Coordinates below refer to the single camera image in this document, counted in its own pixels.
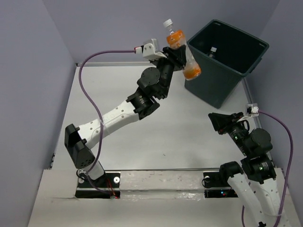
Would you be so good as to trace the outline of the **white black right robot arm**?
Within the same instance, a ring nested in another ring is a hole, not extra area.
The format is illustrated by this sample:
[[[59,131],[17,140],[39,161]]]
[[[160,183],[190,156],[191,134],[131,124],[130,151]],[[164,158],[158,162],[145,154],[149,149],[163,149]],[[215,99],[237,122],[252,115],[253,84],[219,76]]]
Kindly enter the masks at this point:
[[[270,134],[262,128],[249,131],[242,112],[210,113],[208,117],[214,130],[220,135],[228,134],[244,155],[240,163],[220,166],[219,182],[236,192],[254,226],[291,226],[284,212],[285,194],[279,194],[275,168],[267,155],[273,148]]]

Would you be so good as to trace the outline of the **orange liquid bottle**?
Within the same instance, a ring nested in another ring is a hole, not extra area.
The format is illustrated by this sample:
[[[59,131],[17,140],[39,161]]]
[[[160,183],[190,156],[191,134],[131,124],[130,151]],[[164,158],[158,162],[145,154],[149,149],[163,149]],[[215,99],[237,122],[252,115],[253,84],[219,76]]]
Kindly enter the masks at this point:
[[[184,63],[182,72],[186,80],[196,79],[201,74],[201,68],[196,62],[190,48],[187,45],[186,36],[182,30],[173,27],[171,19],[163,22],[163,26],[168,30],[169,35],[166,40],[171,49],[177,50],[178,55]]]

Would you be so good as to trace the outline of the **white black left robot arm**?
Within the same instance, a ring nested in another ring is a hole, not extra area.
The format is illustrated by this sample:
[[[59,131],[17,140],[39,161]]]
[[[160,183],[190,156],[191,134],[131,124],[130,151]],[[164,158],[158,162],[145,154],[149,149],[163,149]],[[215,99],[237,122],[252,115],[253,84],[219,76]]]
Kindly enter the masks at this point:
[[[92,148],[101,147],[106,136],[156,111],[160,106],[157,101],[168,96],[173,73],[183,70],[187,63],[185,45],[175,49],[164,47],[159,51],[155,45],[147,43],[132,52],[153,64],[142,72],[136,91],[104,115],[97,110],[97,119],[65,128],[64,145],[76,169],[83,170],[86,180],[95,187],[101,186],[107,177],[98,160],[101,151],[94,155]]]

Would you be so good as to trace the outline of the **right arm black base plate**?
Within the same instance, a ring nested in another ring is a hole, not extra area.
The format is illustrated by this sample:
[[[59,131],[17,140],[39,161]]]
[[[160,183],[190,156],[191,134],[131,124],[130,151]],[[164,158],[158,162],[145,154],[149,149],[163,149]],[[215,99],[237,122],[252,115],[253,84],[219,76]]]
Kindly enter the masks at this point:
[[[237,198],[235,190],[221,178],[219,172],[203,172],[201,181],[206,199]]]

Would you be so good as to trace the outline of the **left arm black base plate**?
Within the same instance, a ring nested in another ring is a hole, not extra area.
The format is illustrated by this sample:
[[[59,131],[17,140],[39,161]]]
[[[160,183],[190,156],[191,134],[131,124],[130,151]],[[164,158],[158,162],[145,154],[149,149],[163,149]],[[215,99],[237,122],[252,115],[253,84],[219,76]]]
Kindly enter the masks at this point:
[[[106,171],[105,178],[91,180],[90,184],[82,169],[76,171],[78,178],[75,197],[78,199],[119,199],[121,172]]]

